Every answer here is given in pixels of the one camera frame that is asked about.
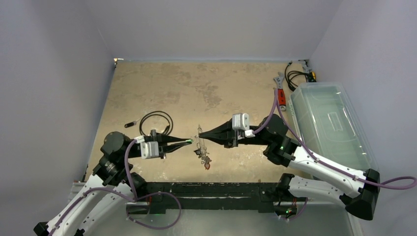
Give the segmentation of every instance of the white wall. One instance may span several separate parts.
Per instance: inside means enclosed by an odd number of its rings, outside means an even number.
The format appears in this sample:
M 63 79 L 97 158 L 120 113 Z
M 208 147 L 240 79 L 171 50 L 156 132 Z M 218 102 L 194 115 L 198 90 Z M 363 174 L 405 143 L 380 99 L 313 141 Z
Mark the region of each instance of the white wall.
M 34 235 L 83 175 L 113 59 L 82 0 L 0 5 L 0 235 Z
M 344 0 L 311 57 L 318 80 L 346 88 L 382 180 L 417 176 L 416 12 L 413 0 Z M 415 235 L 416 196 L 381 190 L 366 235 Z
M 115 57 L 309 58 L 342 0 L 86 0 Z

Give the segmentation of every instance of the translucent lid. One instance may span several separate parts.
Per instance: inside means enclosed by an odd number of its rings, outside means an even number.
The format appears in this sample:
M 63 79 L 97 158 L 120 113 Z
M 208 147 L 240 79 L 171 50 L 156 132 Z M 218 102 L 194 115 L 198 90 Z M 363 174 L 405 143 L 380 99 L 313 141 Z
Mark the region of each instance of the translucent lid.
M 357 170 L 378 170 L 355 111 L 339 83 L 303 83 L 290 96 L 298 134 L 318 154 Z

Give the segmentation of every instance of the red tool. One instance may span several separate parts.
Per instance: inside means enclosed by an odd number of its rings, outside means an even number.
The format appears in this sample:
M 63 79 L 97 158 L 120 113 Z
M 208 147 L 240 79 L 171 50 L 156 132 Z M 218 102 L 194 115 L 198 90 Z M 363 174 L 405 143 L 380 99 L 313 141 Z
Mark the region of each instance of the red tool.
M 287 102 L 285 101 L 284 89 L 282 87 L 282 81 L 284 80 L 284 74 L 282 74 L 281 72 L 278 72 L 278 77 L 275 77 L 273 79 L 276 82 L 276 86 L 278 87 L 279 108 L 281 108 L 282 111 L 285 111 L 287 109 Z

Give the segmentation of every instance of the clear plastic container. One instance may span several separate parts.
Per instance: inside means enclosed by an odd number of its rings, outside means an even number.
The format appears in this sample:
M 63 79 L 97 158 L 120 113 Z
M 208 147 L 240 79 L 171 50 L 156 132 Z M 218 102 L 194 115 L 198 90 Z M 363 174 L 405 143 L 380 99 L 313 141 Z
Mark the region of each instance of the clear plastic container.
M 332 161 L 357 170 L 378 170 L 355 111 L 339 83 L 303 83 L 288 101 L 298 135 Z

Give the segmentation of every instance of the worn table surface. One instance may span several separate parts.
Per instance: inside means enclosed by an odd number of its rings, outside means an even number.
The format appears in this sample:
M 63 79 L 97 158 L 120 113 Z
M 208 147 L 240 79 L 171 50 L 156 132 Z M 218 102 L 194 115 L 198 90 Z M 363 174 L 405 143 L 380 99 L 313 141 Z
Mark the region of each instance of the worn table surface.
M 273 77 L 284 72 L 285 63 L 149 63 L 121 62 L 115 70 L 112 85 L 101 117 L 92 149 L 87 176 L 102 157 L 100 147 L 104 137 L 119 131 L 128 137 L 139 136 L 139 126 L 128 129 L 124 124 L 145 114 L 162 110 L 174 120 L 172 136 L 191 138 L 200 124 L 203 131 L 228 121 L 234 113 L 248 113 L 251 124 L 258 125 L 269 114 L 273 103 Z M 302 71 L 294 63 L 291 70 Z M 303 77 L 294 79 L 296 84 Z M 284 82 L 287 100 L 290 90 Z M 143 126 L 162 132 L 162 118 L 151 117 Z M 211 168 L 205 170 L 193 150 L 196 142 L 159 158 L 130 159 L 133 172 L 146 181 L 192 182 L 277 182 L 282 173 L 302 175 L 300 171 L 276 166 L 262 155 L 265 146 L 245 146 L 225 149 L 205 141 Z

